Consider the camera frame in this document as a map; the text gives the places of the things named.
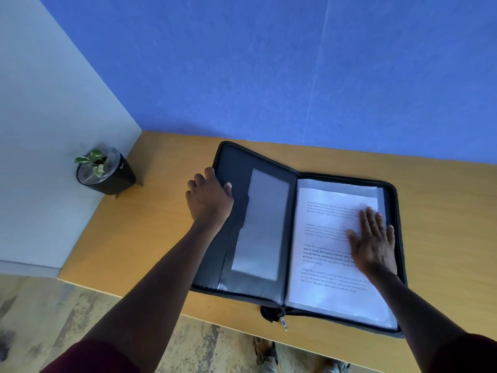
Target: open folder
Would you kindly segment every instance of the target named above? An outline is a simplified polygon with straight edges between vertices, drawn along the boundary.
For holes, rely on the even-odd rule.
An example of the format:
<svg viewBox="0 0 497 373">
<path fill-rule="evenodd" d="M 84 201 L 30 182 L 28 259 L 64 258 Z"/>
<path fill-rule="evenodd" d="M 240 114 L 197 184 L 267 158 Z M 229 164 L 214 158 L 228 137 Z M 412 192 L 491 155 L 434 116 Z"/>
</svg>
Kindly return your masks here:
<svg viewBox="0 0 497 373">
<path fill-rule="evenodd" d="M 235 200 L 209 245 L 192 290 L 261 305 L 266 319 L 327 319 L 402 337 L 376 288 L 357 269 L 345 235 L 360 235 L 359 210 L 395 228 L 400 280 L 407 284 L 397 192 L 383 181 L 300 173 L 232 142 L 214 159 Z"/>
</svg>

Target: foot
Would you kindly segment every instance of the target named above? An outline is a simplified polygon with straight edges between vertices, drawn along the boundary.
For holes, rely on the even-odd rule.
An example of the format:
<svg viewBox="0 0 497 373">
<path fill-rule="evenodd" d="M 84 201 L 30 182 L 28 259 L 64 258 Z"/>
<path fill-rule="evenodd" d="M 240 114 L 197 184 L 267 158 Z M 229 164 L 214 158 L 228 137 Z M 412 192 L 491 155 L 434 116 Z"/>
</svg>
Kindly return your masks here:
<svg viewBox="0 0 497 373">
<path fill-rule="evenodd" d="M 253 346 L 257 355 L 257 364 L 261 365 L 265 360 L 273 358 L 278 364 L 278 356 L 276 354 L 276 345 L 268 339 L 254 336 Z"/>
<path fill-rule="evenodd" d="M 348 364 L 333 358 L 327 358 L 321 373 L 348 373 Z"/>
</svg>

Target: finger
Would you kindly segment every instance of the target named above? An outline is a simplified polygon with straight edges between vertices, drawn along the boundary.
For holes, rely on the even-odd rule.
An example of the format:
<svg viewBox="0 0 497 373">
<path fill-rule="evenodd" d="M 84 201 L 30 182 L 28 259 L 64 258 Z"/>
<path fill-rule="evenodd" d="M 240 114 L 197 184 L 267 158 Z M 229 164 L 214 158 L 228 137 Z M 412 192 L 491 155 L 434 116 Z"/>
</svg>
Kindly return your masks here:
<svg viewBox="0 0 497 373">
<path fill-rule="evenodd" d="M 366 208 L 366 217 L 368 219 L 369 227 L 371 228 L 371 233 L 375 237 L 381 237 L 380 231 L 376 224 L 376 219 L 374 218 L 374 209 L 371 207 Z"/>
<path fill-rule="evenodd" d="M 186 185 L 188 186 L 188 188 L 190 189 L 190 191 L 194 191 L 195 187 L 197 186 L 197 184 L 195 183 L 195 181 L 188 181 L 188 183 Z"/>
<path fill-rule="evenodd" d="M 383 223 L 383 215 L 380 212 L 378 212 L 375 215 L 375 219 L 376 219 L 376 225 L 378 226 L 378 230 L 380 231 L 381 236 L 383 238 L 386 238 L 387 233 L 385 231 L 385 224 Z"/>
<path fill-rule="evenodd" d="M 392 225 L 387 226 L 387 241 L 390 246 L 395 247 L 395 229 Z"/>
<path fill-rule="evenodd" d="M 350 249 L 354 254 L 359 249 L 359 244 L 360 244 L 359 237 L 357 237 L 357 234 L 352 229 L 347 230 L 346 233 L 348 241 L 350 243 Z"/>
<path fill-rule="evenodd" d="M 232 194 L 231 194 L 231 183 L 229 182 L 226 182 L 223 186 L 223 189 L 224 189 L 224 192 L 229 196 L 229 197 L 233 197 Z"/>
<path fill-rule="evenodd" d="M 205 173 L 205 179 L 207 179 L 208 181 L 216 179 L 214 168 L 205 168 L 204 173 Z"/>
<path fill-rule="evenodd" d="M 205 178 L 202 174 L 195 174 L 193 176 L 193 179 L 195 180 L 197 186 L 200 186 L 201 184 L 205 183 Z"/>
<path fill-rule="evenodd" d="M 369 227 L 368 219 L 366 218 L 366 212 L 359 212 L 359 221 L 361 223 L 361 233 L 364 236 L 371 234 L 371 228 Z"/>
</svg>

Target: green leaf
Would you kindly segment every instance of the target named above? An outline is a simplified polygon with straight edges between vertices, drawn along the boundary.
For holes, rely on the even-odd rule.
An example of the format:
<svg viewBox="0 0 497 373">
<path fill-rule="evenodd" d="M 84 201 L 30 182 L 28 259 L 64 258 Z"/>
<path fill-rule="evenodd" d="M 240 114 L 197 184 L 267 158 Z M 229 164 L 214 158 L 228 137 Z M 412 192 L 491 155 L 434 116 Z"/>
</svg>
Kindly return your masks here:
<svg viewBox="0 0 497 373">
<path fill-rule="evenodd" d="M 96 161 L 97 159 L 100 159 L 103 157 L 103 153 L 98 150 L 98 149 L 93 149 L 90 154 L 88 154 L 88 158 L 90 159 L 90 161 Z"/>
<path fill-rule="evenodd" d="M 79 157 L 76 157 L 74 162 L 75 163 L 86 163 L 86 162 L 90 162 L 90 160 L 86 156 L 79 156 Z"/>
<path fill-rule="evenodd" d="M 93 168 L 93 174 L 95 174 L 98 177 L 102 176 L 102 174 L 103 174 L 103 164 L 102 163 Z"/>
</svg>

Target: pant leg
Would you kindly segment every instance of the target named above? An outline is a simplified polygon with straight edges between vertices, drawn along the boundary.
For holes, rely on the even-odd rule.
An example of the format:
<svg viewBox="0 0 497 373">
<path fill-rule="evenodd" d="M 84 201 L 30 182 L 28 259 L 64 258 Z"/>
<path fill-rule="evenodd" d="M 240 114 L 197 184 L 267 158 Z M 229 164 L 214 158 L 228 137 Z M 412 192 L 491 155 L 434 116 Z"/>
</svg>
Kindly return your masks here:
<svg viewBox="0 0 497 373">
<path fill-rule="evenodd" d="M 274 357 L 267 357 L 261 365 L 257 366 L 257 373 L 277 373 L 276 360 Z"/>
</svg>

